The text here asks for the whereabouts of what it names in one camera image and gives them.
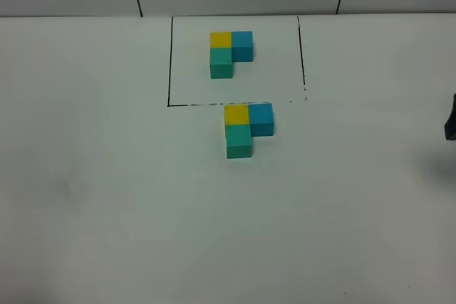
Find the yellow cube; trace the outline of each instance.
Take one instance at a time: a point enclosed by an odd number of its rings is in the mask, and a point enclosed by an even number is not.
[[[248,105],[227,105],[225,106],[225,125],[248,125]]]
[[[231,32],[211,32],[211,48],[231,47]]]

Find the black object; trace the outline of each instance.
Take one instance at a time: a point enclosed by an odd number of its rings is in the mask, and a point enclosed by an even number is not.
[[[445,136],[447,140],[456,140],[456,94],[453,98],[453,109],[450,119],[445,124]]]

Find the toy block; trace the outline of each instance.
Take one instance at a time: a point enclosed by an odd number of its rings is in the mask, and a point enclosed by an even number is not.
[[[252,156],[252,135],[249,125],[227,125],[227,157],[250,158]]]
[[[249,121],[252,137],[265,137],[274,134],[274,114],[271,103],[249,105]]]
[[[226,105],[224,107],[225,125],[248,125],[248,105]]]
[[[254,60],[254,34],[251,31],[232,32],[233,62]]]
[[[445,137],[447,140],[456,140],[456,94],[453,98],[453,109],[450,118],[445,124]]]
[[[231,48],[231,32],[211,32],[211,48]]]
[[[211,78],[233,78],[232,52],[230,48],[211,48]]]

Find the green cube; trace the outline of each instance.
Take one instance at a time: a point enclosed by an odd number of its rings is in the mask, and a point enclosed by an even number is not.
[[[227,157],[250,158],[252,156],[252,135],[250,125],[226,125]]]
[[[231,48],[211,48],[211,78],[233,78]]]

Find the teal cube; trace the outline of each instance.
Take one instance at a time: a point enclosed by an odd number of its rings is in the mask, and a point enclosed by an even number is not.
[[[250,104],[249,120],[252,137],[266,137],[274,134],[274,114],[271,103]]]
[[[254,60],[254,34],[251,31],[234,31],[232,35],[233,62]]]
[[[226,125],[227,157],[250,158],[252,156],[252,134],[250,125]]]
[[[233,60],[231,48],[211,48],[211,78],[233,78]]]

